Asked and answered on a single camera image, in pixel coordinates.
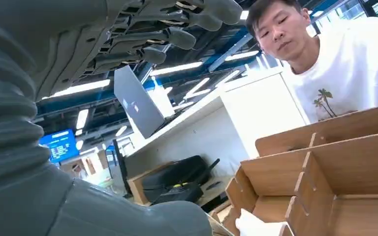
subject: ceiling beam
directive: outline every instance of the ceiling beam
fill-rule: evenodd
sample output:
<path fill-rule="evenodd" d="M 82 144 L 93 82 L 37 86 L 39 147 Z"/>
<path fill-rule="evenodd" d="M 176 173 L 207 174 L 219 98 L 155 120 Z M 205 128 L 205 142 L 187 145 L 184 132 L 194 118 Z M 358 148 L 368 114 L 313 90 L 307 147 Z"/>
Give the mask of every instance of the ceiling beam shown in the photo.
<path fill-rule="evenodd" d="M 246 43 L 248 43 L 251 39 L 253 39 L 253 36 L 249 33 L 245 34 L 243 38 L 240 39 L 237 43 L 235 43 L 228 51 L 226 51 L 224 54 L 222 54 L 217 60 L 215 60 L 209 67 L 208 71 L 212 72 L 215 69 L 217 69 L 221 64 L 225 62 L 225 59 L 236 53 L 240 48 L 242 48 Z"/>

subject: blue ceiling beam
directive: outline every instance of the blue ceiling beam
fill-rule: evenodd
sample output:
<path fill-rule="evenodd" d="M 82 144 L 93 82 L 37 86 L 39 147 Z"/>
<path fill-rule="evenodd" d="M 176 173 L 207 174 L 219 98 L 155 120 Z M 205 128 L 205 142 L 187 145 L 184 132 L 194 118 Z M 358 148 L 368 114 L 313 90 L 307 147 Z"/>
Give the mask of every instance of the blue ceiling beam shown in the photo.
<path fill-rule="evenodd" d="M 126 113 L 120 112 L 120 113 L 116 113 L 107 117 L 94 119 L 91 122 L 86 123 L 83 129 L 87 131 L 93 128 L 98 128 L 107 124 L 117 122 L 119 120 L 126 120 L 126 119 L 128 119 L 128 117 L 126 116 Z"/>
<path fill-rule="evenodd" d="M 235 54 L 239 49 L 241 49 L 246 43 L 248 43 L 253 36 L 249 33 L 245 34 L 237 43 L 235 43 L 228 51 L 222 54 L 218 59 L 216 59 L 209 67 L 208 71 L 213 72 L 216 70 L 222 63 L 225 62 L 225 59 L 233 54 Z"/>

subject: ceiling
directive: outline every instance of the ceiling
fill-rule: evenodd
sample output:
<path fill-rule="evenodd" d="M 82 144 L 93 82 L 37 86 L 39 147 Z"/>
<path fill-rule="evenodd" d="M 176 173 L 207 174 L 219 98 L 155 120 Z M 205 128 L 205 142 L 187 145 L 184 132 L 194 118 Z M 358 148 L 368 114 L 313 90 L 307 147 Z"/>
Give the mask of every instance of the ceiling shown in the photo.
<path fill-rule="evenodd" d="M 237 2 L 244 10 L 247 10 L 254 1 L 237 0 Z M 300 3 L 309 9 L 315 7 L 318 2 L 322 1 L 300 0 Z M 232 61 L 223 60 L 225 57 L 233 54 L 259 50 L 254 39 L 245 40 L 244 37 L 246 35 L 249 36 L 249 34 L 244 23 L 245 21 L 241 20 L 238 24 L 232 26 L 223 24 L 221 29 L 215 32 L 206 31 L 198 26 L 186 28 L 185 31 L 197 38 L 193 49 L 183 50 L 173 46 L 163 48 L 163 50 L 167 50 L 167 57 L 164 63 L 152 65 L 148 62 L 142 62 L 131 66 L 131 68 L 139 80 L 142 81 L 143 87 L 150 89 L 155 86 L 149 76 L 151 68 L 157 70 L 202 61 L 203 64 L 195 69 L 156 76 L 156 81 L 159 85 L 162 85 L 164 88 L 173 88 L 168 96 L 173 104 L 178 104 L 183 100 L 185 94 L 204 78 L 208 77 L 210 79 L 202 88 L 213 90 L 216 83 L 236 69 L 239 69 L 240 73 L 233 79 L 240 78 L 241 72 L 245 70 L 244 64 L 255 60 L 255 57 Z M 214 70 L 209 69 L 214 62 L 218 67 Z M 38 114 L 34 122 L 43 127 L 45 134 L 66 129 L 76 131 L 79 111 L 89 109 L 88 119 L 83 132 L 76 138 L 84 140 L 84 146 L 90 148 L 109 142 L 110 139 L 115 137 L 115 133 L 122 125 L 128 124 L 124 109 L 114 96 L 113 75 L 114 73 L 111 71 L 96 76 L 88 76 L 74 84 L 74 86 L 77 86 L 110 79 L 111 83 L 103 88 L 41 100 L 37 103 Z M 190 101 L 196 102 L 202 99 L 202 97 L 197 96 L 191 98 Z M 131 132 L 132 130 L 129 128 L 123 135 Z"/>

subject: fluorescent light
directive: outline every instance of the fluorescent light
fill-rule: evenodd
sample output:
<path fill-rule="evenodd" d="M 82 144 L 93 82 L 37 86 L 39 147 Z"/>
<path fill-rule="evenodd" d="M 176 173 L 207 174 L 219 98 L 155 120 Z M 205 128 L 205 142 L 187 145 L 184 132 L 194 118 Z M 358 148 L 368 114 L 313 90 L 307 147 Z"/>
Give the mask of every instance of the fluorescent light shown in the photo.
<path fill-rule="evenodd" d="M 164 89 L 164 91 L 166 91 L 166 94 L 169 94 L 172 89 L 173 87 L 167 87 Z"/>
<path fill-rule="evenodd" d="M 111 80 L 101 80 L 101 81 L 96 81 L 96 82 L 92 82 L 92 83 L 87 83 L 87 84 L 84 84 L 84 85 L 73 86 L 73 87 L 70 87 L 70 88 L 65 89 L 63 91 L 56 92 L 51 97 L 59 97 L 59 96 L 68 95 L 68 94 L 72 94 L 72 93 L 84 92 L 84 91 L 88 91 L 88 90 L 91 90 L 91 89 L 103 88 L 105 86 L 108 86 L 110 82 L 111 82 Z"/>
<path fill-rule="evenodd" d="M 235 54 L 235 55 L 227 57 L 225 59 L 225 61 L 236 60 L 236 59 L 241 59 L 241 58 L 248 58 L 248 57 L 257 55 L 257 53 L 258 53 L 258 51 L 251 51 L 251 52 L 247 52 L 247 53 Z"/>
<path fill-rule="evenodd" d="M 77 141 L 77 143 L 76 143 L 76 148 L 77 148 L 78 150 L 80 150 L 80 149 L 82 149 L 82 147 L 83 147 L 83 140 L 79 140 L 79 141 Z"/>
<path fill-rule="evenodd" d="M 125 130 L 126 130 L 126 125 L 121 127 L 120 130 L 118 130 L 117 134 L 115 134 L 115 136 L 118 137 L 118 136 L 122 135 Z"/>
<path fill-rule="evenodd" d="M 192 94 L 189 94 L 189 95 L 186 95 L 184 97 L 184 99 L 189 99 L 189 98 L 192 98 L 192 97 L 196 97 L 196 96 L 200 96 L 200 95 L 204 95 L 206 93 L 209 93 L 211 90 L 210 89 L 205 89 L 205 90 L 202 90 L 202 91 L 199 91 L 199 92 L 195 92 L 195 93 L 192 93 Z"/>
<path fill-rule="evenodd" d="M 199 67 L 202 64 L 203 64 L 203 62 L 199 61 L 199 62 L 194 62 L 194 63 L 190 63 L 190 64 L 178 65 L 178 66 L 175 66 L 175 67 L 168 67 L 168 68 L 164 68 L 164 69 L 153 70 L 150 73 L 150 76 L 162 75 L 162 74 L 167 74 L 167 73 L 176 72 L 176 71 L 180 71 L 180 70 L 188 70 L 188 69 Z"/>
<path fill-rule="evenodd" d="M 320 15 L 322 15 L 324 12 L 323 11 L 317 11 L 314 15 L 312 15 L 313 17 L 318 17 Z"/>
<path fill-rule="evenodd" d="M 228 80 L 230 80 L 230 79 L 234 78 L 235 76 L 237 76 L 238 73 L 240 73 L 240 70 L 234 70 L 225 79 L 221 80 L 217 85 L 215 85 L 215 87 L 218 88 L 219 86 L 225 84 Z"/>
<path fill-rule="evenodd" d="M 85 127 L 86 119 L 88 118 L 88 109 L 79 111 L 77 116 L 76 129 L 83 129 Z"/>
<path fill-rule="evenodd" d="M 186 93 L 185 97 L 190 96 L 194 92 L 196 92 L 198 89 L 200 89 L 204 84 L 206 84 L 209 81 L 209 78 L 203 79 L 201 82 L 199 82 L 195 87 L 193 87 L 189 92 Z"/>
<path fill-rule="evenodd" d="M 243 11 L 240 16 L 240 20 L 246 20 L 249 16 L 249 11 Z"/>
<path fill-rule="evenodd" d="M 191 106 L 193 105 L 194 102 L 188 102 L 188 103 L 183 103 L 181 105 L 178 105 L 178 106 L 175 106 L 173 107 L 174 110 L 177 110 L 177 109 L 181 109 L 181 108 L 185 108 L 185 107 L 188 107 L 188 106 Z"/>

